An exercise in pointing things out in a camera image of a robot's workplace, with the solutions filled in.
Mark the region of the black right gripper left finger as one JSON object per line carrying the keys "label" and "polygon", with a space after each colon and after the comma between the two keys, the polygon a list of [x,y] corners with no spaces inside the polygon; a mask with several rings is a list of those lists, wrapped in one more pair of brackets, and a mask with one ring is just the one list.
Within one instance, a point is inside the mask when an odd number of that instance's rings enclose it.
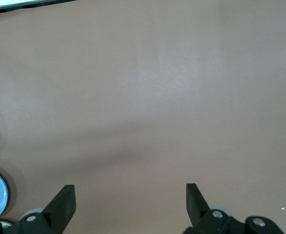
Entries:
{"label": "black right gripper left finger", "polygon": [[65,185],[42,211],[19,221],[18,234],[63,234],[76,211],[74,185]]}

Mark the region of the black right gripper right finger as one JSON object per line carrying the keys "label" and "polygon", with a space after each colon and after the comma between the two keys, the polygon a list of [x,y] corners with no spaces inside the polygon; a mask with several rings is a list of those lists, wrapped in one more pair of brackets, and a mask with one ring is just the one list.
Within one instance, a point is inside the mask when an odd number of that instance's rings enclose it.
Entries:
{"label": "black right gripper right finger", "polygon": [[192,226],[184,234],[245,234],[245,225],[220,209],[211,209],[196,184],[186,185],[186,208]]}

